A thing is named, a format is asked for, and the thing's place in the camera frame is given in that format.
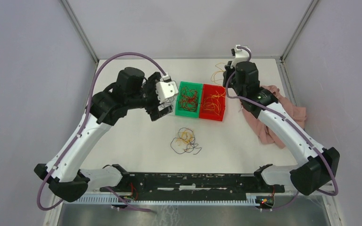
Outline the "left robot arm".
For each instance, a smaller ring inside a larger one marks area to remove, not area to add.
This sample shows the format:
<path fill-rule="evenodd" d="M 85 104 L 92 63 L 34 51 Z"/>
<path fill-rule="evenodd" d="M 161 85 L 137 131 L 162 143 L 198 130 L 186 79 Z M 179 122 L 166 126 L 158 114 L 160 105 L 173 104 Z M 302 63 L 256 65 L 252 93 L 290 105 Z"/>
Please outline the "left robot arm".
<path fill-rule="evenodd" d="M 81 165 L 96 143 L 132 109 L 144 109 L 152 121 L 172 112 L 160 105 L 178 94 L 175 81 L 159 72 L 148 78 L 133 67 L 122 69 L 117 80 L 92 96 L 78 128 L 59 153 L 48 163 L 38 164 L 34 172 L 50 191 L 67 202 L 74 202 L 87 191 L 114 187 L 125 191 L 128 173 L 118 165 L 101 169 L 82 169 Z"/>

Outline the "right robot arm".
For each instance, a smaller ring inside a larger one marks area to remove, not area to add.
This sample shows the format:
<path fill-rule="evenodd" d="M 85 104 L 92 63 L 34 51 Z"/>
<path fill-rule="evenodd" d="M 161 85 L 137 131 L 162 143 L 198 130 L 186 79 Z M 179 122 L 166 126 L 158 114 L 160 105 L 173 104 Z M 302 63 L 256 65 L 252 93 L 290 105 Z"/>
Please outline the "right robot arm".
<path fill-rule="evenodd" d="M 339 188 L 336 173 L 340 153 L 335 148 L 325 148 L 309 136 L 269 90 L 260 86 L 255 63 L 242 61 L 235 65 L 229 61 L 223 73 L 223 86 L 231 88 L 242 108 L 272 131 L 291 152 L 296 165 L 267 164 L 257 170 L 254 188 L 266 192 L 272 185 L 293 186 L 299 193 L 310 195 L 317 191 L 336 196 Z"/>

